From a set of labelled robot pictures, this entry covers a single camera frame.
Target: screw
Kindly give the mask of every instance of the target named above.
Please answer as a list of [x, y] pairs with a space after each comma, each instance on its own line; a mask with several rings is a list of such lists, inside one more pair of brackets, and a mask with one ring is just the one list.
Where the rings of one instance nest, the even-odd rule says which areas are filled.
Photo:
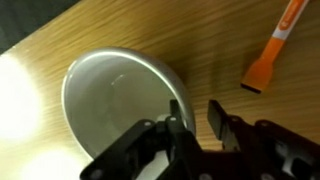
[[199, 180], [212, 180], [212, 177], [210, 176], [210, 174], [202, 173], [199, 176]]
[[170, 121], [176, 121], [177, 120], [177, 118], [176, 117], [170, 117]]
[[145, 122], [144, 125], [145, 126], [151, 126], [151, 122]]
[[275, 180], [271, 174], [263, 173], [261, 174], [261, 180]]
[[237, 118], [231, 118], [231, 121], [238, 122], [238, 119]]
[[96, 180], [101, 179], [103, 171], [101, 169], [96, 169], [90, 174], [90, 179]]
[[262, 122], [262, 123], [261, 123], [261, 126], [267, 127], [267, 126], [269, 126], [269, 123], [267, 123], [267, 122]]

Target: wooden table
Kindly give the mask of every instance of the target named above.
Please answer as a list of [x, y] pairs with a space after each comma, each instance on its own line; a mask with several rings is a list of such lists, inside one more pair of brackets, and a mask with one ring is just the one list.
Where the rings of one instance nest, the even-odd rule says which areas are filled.
[[142, 51], [177, 72], [204, 148], [220, 149], [206, 121], [209, 99], [249, 123], [270, 119], [320, 143], [320, 1], [308, 5], [294, 28], [268, 89], [257, 95], [239, 87], [287, 4], [81, 1], [1, 56], [0, 178], [77, 179], [90, 158], [64, 119], [62, 79], [79, 55], [106, 46]]

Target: white bowl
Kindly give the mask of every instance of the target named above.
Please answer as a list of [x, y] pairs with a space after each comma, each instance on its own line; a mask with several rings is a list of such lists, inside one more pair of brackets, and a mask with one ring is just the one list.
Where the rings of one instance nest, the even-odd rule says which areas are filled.
[[177, 75], [158, 60], [115, 47], [81, 56], [62, 87], [65, 117], [93, 158], [138, 120], [164, 120], [171, 99], [179, 102], [184, 124], [195, 133], [193, 110]]

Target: orange handle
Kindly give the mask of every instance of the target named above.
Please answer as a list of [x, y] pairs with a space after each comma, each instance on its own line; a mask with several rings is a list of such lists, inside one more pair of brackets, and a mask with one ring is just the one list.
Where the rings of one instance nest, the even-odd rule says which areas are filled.
[[280, 30], [287, 30], [298, 15], [305, 0], [292, 0], [279, 23]]

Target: orange brush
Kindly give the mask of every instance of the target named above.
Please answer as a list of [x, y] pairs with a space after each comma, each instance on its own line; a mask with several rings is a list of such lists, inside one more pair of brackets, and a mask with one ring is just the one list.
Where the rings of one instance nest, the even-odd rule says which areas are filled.
[[309, 0], [291, 0], [262, 55], [242, 79], [241, 86], [253, 92], [263, 91], [272, 77], [273, 62]]

